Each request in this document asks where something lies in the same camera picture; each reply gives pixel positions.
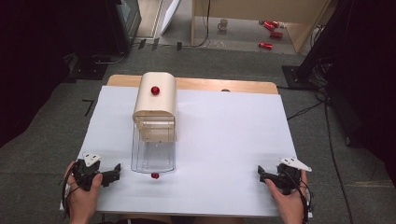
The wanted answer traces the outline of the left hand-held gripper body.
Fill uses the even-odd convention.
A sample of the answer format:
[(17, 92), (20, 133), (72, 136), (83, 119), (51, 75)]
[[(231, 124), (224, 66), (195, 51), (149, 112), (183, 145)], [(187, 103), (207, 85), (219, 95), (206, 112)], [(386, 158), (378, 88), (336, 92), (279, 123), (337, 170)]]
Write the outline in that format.
[(85, 152), (73, 169), (73, 176), (80, 188), (90, 191), (94, 177), (99, 174), (101, 156)]

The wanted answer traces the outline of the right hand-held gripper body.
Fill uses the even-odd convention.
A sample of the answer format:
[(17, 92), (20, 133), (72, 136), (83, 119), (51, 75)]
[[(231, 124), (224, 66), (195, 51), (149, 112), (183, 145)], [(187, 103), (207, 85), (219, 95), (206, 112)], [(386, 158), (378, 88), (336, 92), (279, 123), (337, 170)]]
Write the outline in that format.
[(283, 158), (277, 166), (274, 183), (283, 194), (289, 195), (300, 186), (301, 171), (311, 172), (312, 168), (297, 158)]

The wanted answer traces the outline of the clear door with red knob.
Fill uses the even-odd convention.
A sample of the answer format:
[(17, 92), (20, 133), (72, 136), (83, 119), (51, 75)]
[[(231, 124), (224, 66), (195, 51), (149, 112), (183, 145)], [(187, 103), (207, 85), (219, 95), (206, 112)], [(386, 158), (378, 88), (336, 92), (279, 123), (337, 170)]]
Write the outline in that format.
[(176, 169), (176, 122), (173, 116), (134, 118), (131, 170), (158, 176)]

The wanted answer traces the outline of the beige wooden bread box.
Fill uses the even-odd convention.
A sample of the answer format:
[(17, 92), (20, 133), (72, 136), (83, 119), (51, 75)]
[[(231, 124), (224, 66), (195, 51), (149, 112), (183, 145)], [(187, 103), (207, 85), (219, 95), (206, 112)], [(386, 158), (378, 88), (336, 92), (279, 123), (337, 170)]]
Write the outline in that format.
[(133, 113), (134, 126), (144, 142), (169, 143), (177, 139), (177, 80), (165, 72), (141, 77)]

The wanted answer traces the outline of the person's right hand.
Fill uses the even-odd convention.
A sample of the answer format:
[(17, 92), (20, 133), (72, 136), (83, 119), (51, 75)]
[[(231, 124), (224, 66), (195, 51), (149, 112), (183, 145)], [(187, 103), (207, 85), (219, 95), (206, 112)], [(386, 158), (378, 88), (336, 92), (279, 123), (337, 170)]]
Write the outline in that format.
[(266, 186), (276, 202), (278, 213), (284, 224), (303, 224), (305, 203), (303, 203), (302, 197), (306, 197), (306, 187), (304, 184), (307, 184), (305, 171), (301, 172), (299, 190), (296, 190), (290, 195), (283, 195), (271, 180), (266, 182)]

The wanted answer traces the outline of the person's left hand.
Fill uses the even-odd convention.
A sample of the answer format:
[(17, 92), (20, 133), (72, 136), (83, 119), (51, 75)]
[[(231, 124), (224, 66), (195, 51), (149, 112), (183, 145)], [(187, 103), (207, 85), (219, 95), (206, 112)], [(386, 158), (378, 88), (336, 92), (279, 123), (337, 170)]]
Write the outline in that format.
[(92, 181), (89, 191), (78, 187), (73, 176), (67, 178), (67, 185), (70, 192), (67, 197), (69, 208), (69, 224), (89, 224), (92, 216), (96, 212), (98, 194), (101, 188), (103, 176), (98, 174)]

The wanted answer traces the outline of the white table sheet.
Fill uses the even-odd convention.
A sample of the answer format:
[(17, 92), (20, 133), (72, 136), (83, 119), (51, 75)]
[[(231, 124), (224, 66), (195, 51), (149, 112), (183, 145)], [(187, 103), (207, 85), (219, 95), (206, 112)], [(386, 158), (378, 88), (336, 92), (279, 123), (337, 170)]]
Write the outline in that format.
[(100, 212), (274, 217), (257, 169), (274, 173), (296, 152), (278, 94), (177, 93), (176, 169), (153, 179), (131, 169), (137, 90), (104, 86), (81, 147), (120, 180), (100, 192)]

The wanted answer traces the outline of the wooden table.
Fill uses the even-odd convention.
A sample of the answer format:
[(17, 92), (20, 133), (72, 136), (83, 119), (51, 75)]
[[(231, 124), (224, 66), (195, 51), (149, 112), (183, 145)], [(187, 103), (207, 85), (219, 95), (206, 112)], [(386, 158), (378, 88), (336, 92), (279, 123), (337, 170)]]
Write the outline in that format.
[[(118, 87), (138, 87), (140, 85), (140, 81), (141, 76), (112, 75), (109, 78), (107, 85)], [(275, 83), (261, 81), (177, 77), (177, 87), (181, 90), (227, 90), (231, 92), (278, 94), (278, 89)]]

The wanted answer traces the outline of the dark curtain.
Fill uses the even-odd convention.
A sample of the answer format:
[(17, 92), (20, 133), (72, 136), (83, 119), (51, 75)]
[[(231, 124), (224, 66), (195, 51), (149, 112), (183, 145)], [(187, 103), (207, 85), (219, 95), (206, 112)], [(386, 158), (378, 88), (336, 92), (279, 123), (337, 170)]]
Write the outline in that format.
[(69, 75), (71, 0), (0, 0), (0, 147), (30, 126)]
[(327, 78), (357, 116), (349, 134), (385, 164), (396, 187), (396, 0), (352, 0)]

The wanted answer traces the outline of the black metal stand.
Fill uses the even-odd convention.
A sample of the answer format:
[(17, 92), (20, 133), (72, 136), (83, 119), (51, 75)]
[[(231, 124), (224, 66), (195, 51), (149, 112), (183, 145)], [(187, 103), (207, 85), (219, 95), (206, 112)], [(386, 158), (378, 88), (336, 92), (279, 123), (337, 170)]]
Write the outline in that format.
[(354, 2), (355, 0), (338, 0), (334, 13), (303, 63), (299, 66), (282, 66), (287, 89), (311, 91), (327, 85), (323, 68), (335, 62), (347, 41), (350, 13)]

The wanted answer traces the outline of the black monitor cabinet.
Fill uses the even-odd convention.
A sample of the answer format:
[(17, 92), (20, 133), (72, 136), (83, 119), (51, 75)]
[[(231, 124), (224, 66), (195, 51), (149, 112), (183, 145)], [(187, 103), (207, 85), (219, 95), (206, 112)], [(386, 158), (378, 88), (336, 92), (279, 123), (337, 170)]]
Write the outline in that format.
[(137, 0), (106, 0), (107, 12), (118, 53), (126, 53), (142, 21)]

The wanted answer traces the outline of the white leaning board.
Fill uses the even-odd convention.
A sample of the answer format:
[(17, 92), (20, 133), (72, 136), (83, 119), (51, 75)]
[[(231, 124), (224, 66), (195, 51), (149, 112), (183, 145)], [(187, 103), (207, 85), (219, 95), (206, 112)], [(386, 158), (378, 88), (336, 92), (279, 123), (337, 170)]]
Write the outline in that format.
[(178, 9), (180, 3), (181, 3), (181, 0), (173, 0), (172, 3), (170, 4), (169, 8), (166, 10), (164, 18), (163, 18), (161, 35), (163, 35), (166, 32), (168, 26), (170, 25), (172, 19), (174, 18), (175, 14), (177, 12), (177, 9)]

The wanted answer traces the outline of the black floor base plate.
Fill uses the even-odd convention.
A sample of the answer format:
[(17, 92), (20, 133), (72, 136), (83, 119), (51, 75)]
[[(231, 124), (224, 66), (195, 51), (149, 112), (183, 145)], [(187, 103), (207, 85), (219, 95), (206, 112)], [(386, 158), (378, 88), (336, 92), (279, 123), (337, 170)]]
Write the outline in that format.
[(107, 69), (106, 63), (100, 63), (93, 59), (91, 55), (75, 55), (69, 79), (102, 80)]

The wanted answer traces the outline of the light wooden shelf frame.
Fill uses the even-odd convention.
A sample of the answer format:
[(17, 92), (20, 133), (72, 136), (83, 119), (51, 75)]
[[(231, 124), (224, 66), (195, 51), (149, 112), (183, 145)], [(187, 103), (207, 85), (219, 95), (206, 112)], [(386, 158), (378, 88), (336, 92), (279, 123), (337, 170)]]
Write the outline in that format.
[(191, 0), (191, 43), (195, 38), (195, 18), (285, 22), (296, 52), (321, 21), (332, 0)]

